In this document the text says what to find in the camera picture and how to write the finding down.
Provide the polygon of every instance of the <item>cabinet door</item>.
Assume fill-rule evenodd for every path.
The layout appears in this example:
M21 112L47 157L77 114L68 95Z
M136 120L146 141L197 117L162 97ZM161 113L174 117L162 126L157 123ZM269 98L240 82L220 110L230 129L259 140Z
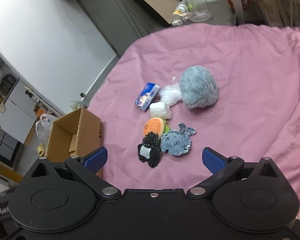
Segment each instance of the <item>cabinet door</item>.
M18 84L12 90L9 100L19 106L29 116L36 119L34 110L36 102L34 102L28 95L26 95L25 84L19 80Z
M24 143L35 119L26 114L10 99L4 104L6 111L0 113L1 129L21 143Z

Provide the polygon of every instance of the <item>white crumpled plastic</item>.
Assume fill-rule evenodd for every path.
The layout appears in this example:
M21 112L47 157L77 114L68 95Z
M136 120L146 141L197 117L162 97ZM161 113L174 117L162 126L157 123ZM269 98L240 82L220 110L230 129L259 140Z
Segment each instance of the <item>white crumpled plastic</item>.
M160 117L162 119L170 119L171 118L171 111L167 103L165 102L157 102L152 103L149 106L150 110L150 117Z
M160 101L167 103L168 106L173 106L181 100L181 90L179 83L177 82L161 88L158 94L160 96Z

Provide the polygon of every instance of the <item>clear plastic bottle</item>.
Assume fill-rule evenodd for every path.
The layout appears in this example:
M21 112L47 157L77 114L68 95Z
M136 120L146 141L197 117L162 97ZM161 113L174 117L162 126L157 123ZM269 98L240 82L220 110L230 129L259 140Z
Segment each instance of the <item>clear plastic bottle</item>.
M207 0L183 0L188 6L193 22L205 22L212 17L212 12L208 6Z

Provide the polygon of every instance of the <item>blue gripper pad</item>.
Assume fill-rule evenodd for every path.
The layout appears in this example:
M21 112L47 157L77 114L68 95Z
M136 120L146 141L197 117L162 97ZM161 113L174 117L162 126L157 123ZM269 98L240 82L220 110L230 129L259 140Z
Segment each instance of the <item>blue gripper pad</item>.
M202 162L212 174L222 170L226 166L227 160L226 157L209 147L204 148L202 151Z
M99 147L80 159L84 167L93 173L97 173L108 160L108 151L105 147Z

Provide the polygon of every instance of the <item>blue-gray furry plush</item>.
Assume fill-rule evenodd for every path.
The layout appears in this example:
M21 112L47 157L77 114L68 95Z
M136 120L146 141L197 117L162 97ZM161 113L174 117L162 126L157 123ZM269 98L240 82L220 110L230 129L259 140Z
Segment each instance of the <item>blue-gray furry plush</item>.
M191 146L190 135L195 134L195 129L179 123L180 130L170 130L161 136L161 151L168 151L173 156L179 156L189 151Z
M187 68L180 77L183 102L190 109L213 105L218 99L218 88L211 72L203 66Z

